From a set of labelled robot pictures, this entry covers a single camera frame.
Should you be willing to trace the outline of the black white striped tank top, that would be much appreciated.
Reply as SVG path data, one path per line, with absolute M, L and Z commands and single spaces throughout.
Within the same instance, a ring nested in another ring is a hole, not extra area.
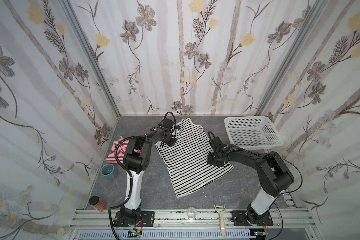
M 201 125 L 190 118 L 178 123 L 176 142 L 169 147 L 157 142 L 155 147 L 164 161 L 176 198 L 190 195 L 234 169 L 230 164 L 217 167 L 208 164 L 208 154 L 213 151 Z

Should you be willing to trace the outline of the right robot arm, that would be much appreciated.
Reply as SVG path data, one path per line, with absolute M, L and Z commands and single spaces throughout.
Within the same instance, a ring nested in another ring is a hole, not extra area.
M 230 162 L 243 164 L 256 170 L 261 189 L 247 207 L 242 222 L 256 226 L 269 219 L 271 205 L 295 181 L 285 161 L 276 152 L 254 153 L 236 145 L 226 145 L 211 131 L 208 132 L 212 152 L 208 153 L 208 164 L 226 167 Z

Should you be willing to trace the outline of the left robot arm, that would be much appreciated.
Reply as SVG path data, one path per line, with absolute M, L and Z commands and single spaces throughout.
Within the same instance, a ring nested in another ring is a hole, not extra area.
M 145 170 L 151 160 L 152 147 L 157 142 L 164 146 L 172 147 L 177 139 L 177 125 L 175 115 L 167 112 L 162 120 L 148 132 L 124 138 L 114 150 L 117 164 L 127 174 L 127 192 L 125 200 L 109 208 L 112 225 L 116 221 L 111 217 L 111 210 L 120 209 L 121 219 L 130 226 L 137 226 L 143 222 L 141 213 L 141 187 Z

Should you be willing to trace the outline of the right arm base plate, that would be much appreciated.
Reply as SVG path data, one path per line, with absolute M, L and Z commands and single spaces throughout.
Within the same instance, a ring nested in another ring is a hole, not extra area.
M 235 227 L 269 227 L 273 226 L 273 220 L 270 212 L 258 215 L 254 211 L 232 211 L 231 222 Z

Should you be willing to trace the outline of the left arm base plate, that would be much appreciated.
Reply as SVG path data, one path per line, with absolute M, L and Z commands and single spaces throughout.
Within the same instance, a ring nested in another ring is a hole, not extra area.
M 153 227 L 155 219 L 154 211 L 142 211 L 139 220 L 134 224 L 132 221 L 127 220 L 121 212 L 117 212 L 115 218 L 113 219 L 113 226 L 116 228 L 121 227 Z

